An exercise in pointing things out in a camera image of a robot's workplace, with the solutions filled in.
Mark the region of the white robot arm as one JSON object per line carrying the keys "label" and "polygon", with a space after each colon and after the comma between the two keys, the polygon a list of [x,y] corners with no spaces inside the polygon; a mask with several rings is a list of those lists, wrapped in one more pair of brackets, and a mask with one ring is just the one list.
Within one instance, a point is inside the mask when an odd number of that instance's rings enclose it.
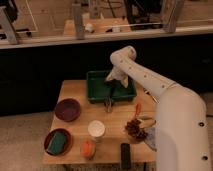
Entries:
{"label": "white robot arm", "polygon": [[213,171],[206,104],[193,90],[135,62],[134,47],[110,55],[109,80],[131,77],[157,100],[156,171]]}

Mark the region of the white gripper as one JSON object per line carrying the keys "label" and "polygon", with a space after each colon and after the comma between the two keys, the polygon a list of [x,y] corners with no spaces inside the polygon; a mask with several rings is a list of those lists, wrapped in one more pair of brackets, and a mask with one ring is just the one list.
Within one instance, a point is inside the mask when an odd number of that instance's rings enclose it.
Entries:
{"label": "white gripper", "polygon": [[112,80],[120,81],[125,88],[128,87],[128,75],[117,67],[113,67],[106,77],[106,81]]}

